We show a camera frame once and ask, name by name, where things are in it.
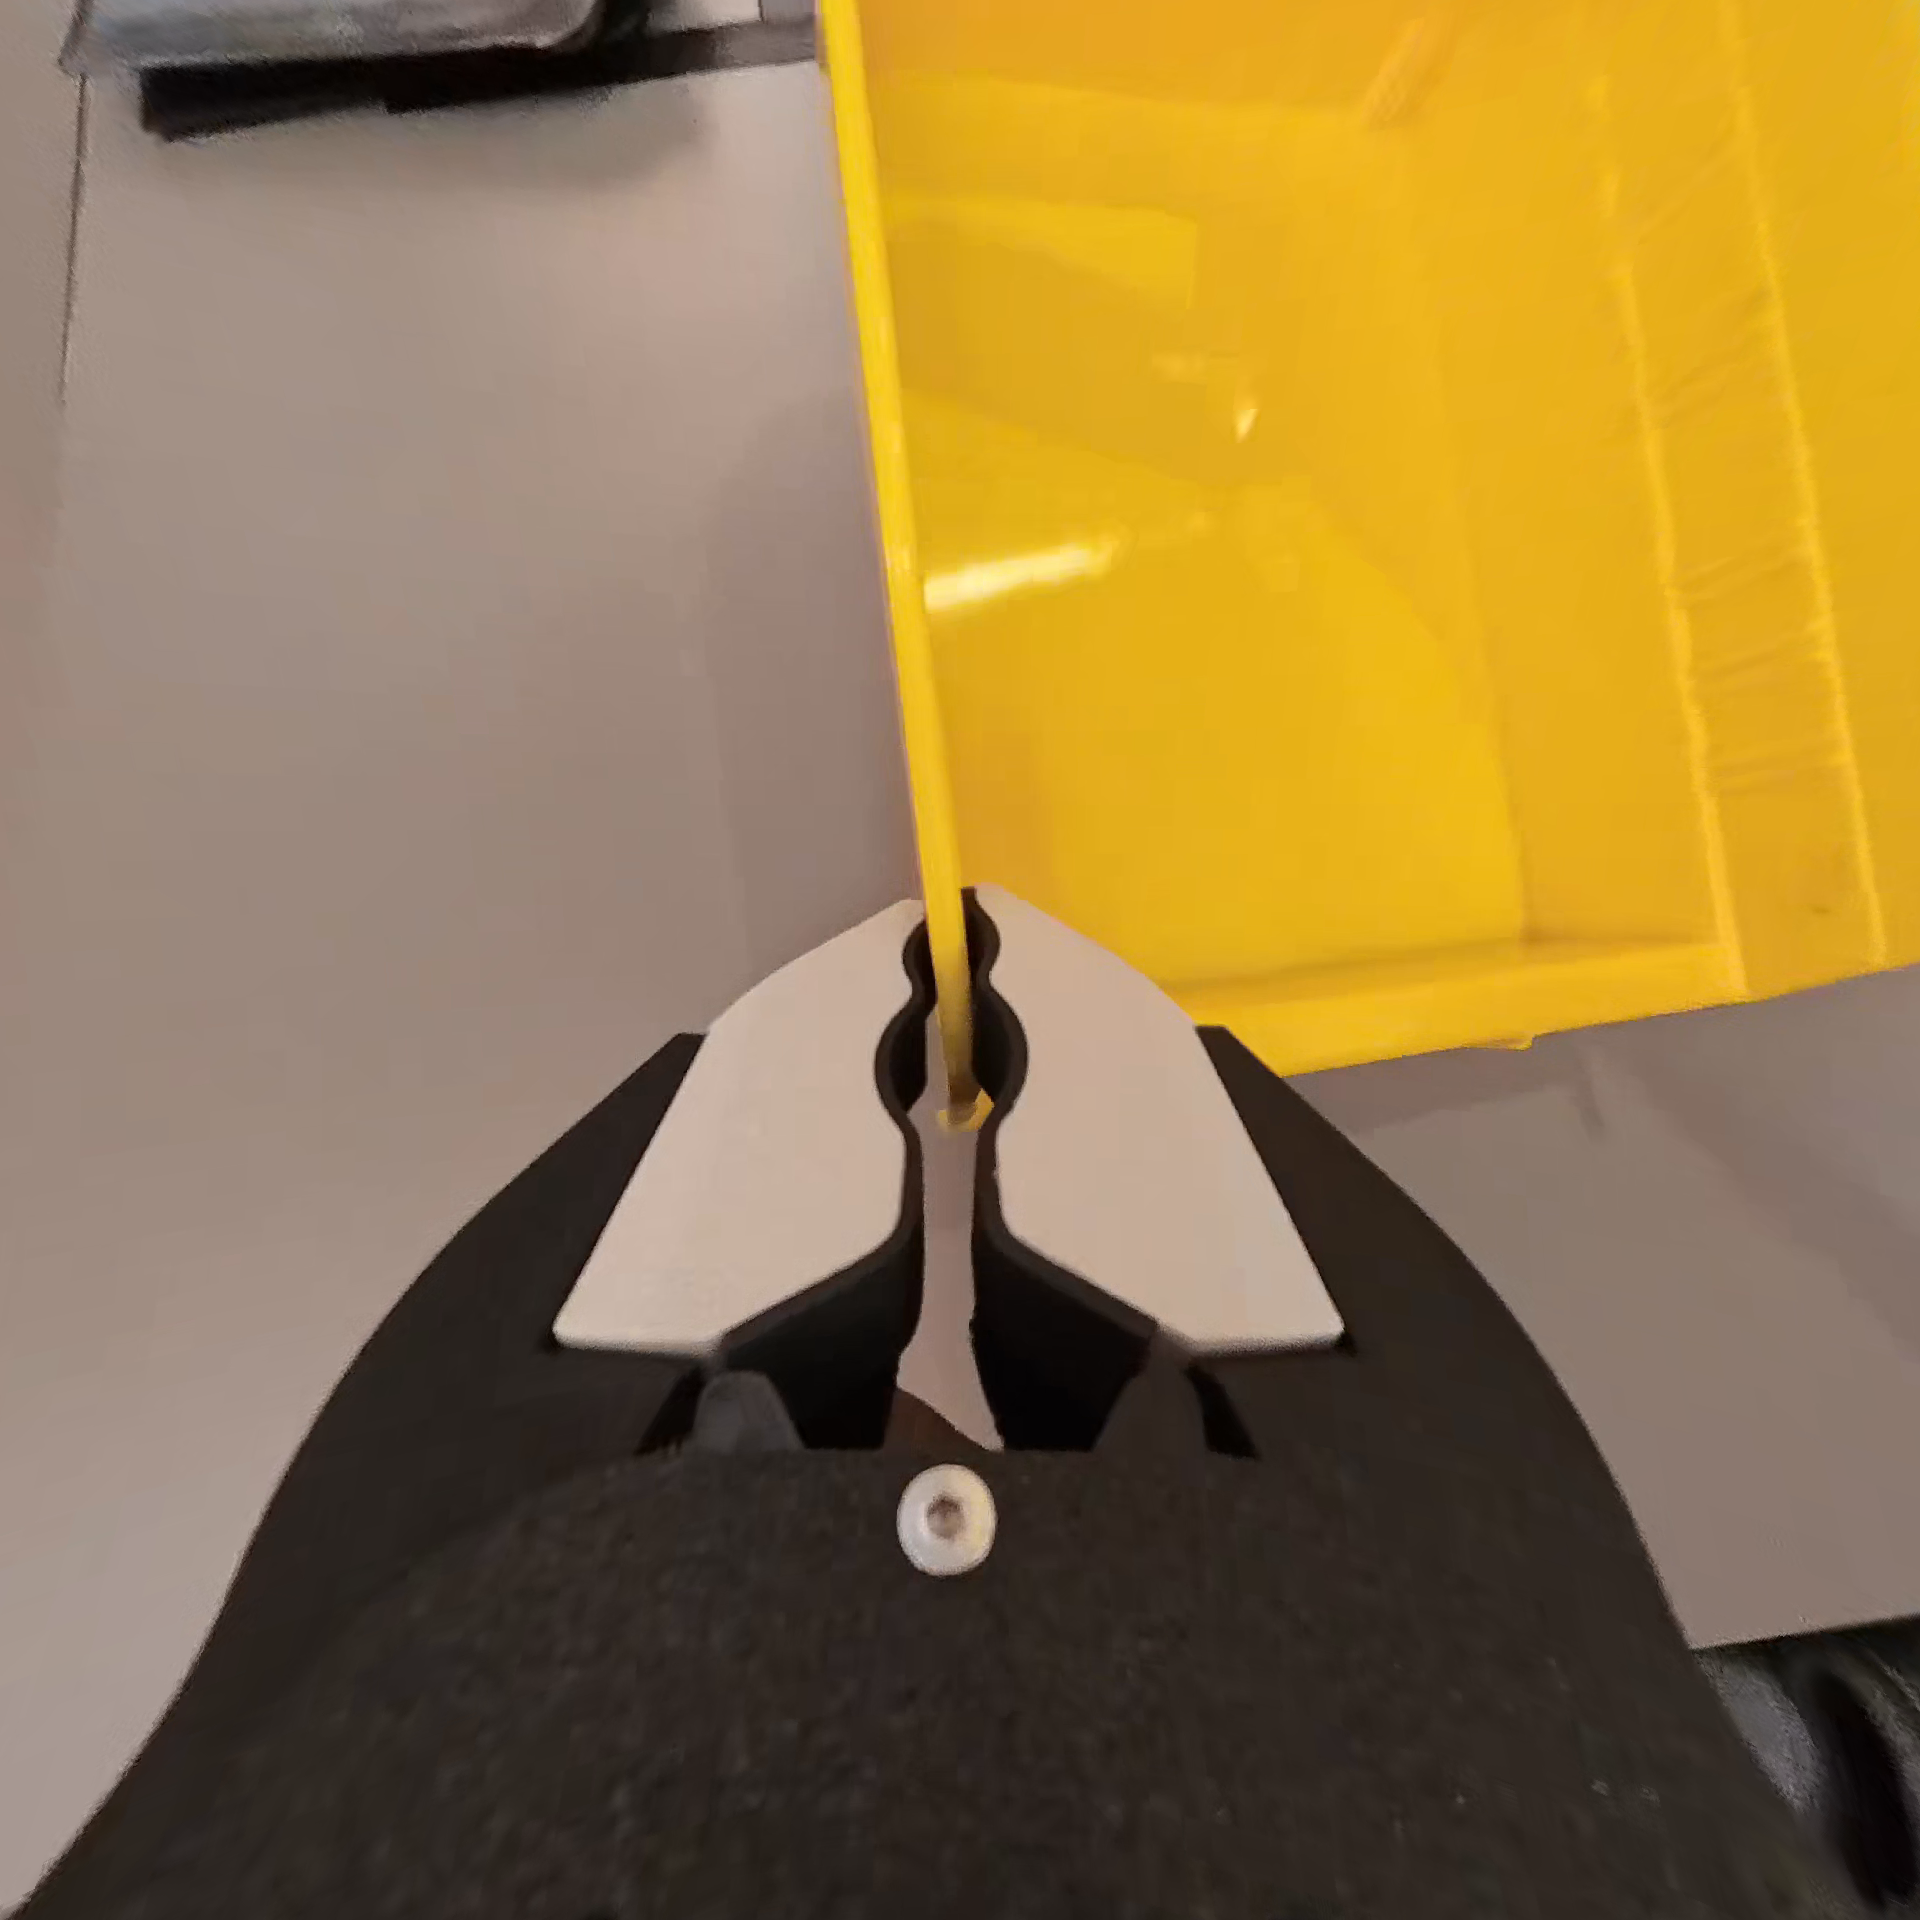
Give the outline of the yellow plastic bin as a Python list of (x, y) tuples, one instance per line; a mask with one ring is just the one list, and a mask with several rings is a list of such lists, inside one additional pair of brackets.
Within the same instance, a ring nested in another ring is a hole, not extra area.
[(1916, 4), (822, 27), (952, 1075), (990, 886), (1275, 1073), (1916, 966)]

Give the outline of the grey desk hatch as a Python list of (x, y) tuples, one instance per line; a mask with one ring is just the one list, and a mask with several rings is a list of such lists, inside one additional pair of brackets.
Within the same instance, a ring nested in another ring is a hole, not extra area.
[(79, 3), (59, 68), (129, 89), (159, 142), (192, 142), (574, 103), (816, 54), (812, 3)]

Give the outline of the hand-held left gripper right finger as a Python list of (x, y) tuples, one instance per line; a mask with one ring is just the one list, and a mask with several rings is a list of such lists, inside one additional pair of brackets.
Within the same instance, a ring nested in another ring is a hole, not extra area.
[(1203, 1033), (999, 886), (967, 902), (972, 1346), (1011, 1452), (1086, 1452), (1155, 1361), (1336, 1352), (1342, 1314)]

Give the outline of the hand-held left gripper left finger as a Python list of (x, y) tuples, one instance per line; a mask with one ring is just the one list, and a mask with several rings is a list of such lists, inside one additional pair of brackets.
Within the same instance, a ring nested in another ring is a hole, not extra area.
[(922, 1321), (920, 1102), (922, 911), (898, 902), (696, 1040), (556, 1343), (767, 1376), (802, 1444), (875, 1450)]

